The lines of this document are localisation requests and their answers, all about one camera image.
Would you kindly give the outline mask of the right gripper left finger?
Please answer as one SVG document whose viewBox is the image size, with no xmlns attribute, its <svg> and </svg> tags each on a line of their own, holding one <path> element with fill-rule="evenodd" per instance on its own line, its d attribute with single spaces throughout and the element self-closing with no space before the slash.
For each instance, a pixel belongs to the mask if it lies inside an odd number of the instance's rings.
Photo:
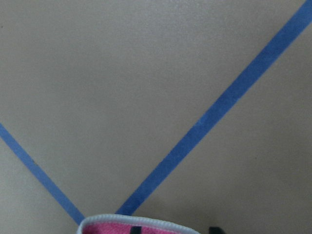
<svg viewBox="0 0 312 234">
<path fill-rule="evenodd" d="M 142 227 L 141 226 L 132 226 L 130 229 L 130 234 L 141 234 Z"/>
</svg>

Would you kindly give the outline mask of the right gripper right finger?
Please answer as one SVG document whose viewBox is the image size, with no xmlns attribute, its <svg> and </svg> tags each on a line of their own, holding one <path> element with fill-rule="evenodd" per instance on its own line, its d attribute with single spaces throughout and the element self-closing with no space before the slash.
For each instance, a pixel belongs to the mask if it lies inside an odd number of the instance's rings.
<svg viewBox="0 0 312 234">
<path fill-rule="evenodd" d="M 225 232 L 220 227 L 209 227 L 209 234 L 225 234 Z"/>
</svg>

